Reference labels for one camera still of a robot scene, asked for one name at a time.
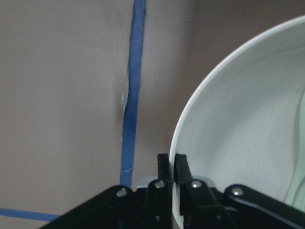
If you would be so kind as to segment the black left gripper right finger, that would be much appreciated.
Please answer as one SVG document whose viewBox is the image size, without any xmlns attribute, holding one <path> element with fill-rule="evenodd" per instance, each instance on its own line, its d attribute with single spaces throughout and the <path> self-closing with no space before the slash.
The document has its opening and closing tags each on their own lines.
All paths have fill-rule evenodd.
<svg viewBox="0 0 305 229">
<path fill-rule="evenodd" d="M 240 184 L 224 192 L 192 176 L 187 156 L 175 155 L 175 183 L 184 229 L 303 229 L 305 214 Z"/>
</svg>

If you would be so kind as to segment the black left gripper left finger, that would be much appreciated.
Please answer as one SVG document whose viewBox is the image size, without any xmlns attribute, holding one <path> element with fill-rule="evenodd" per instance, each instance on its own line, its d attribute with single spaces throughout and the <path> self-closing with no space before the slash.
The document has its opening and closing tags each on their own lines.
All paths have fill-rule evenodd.
<svg viewBox="0 0 305 229">
<path fill-rule="evenodd" d="M 112 186 L 45 229 L 171 229 L 172 173 L 167 154 L 157 156 L 158 177 L 136 191 Z"/>
</svg>

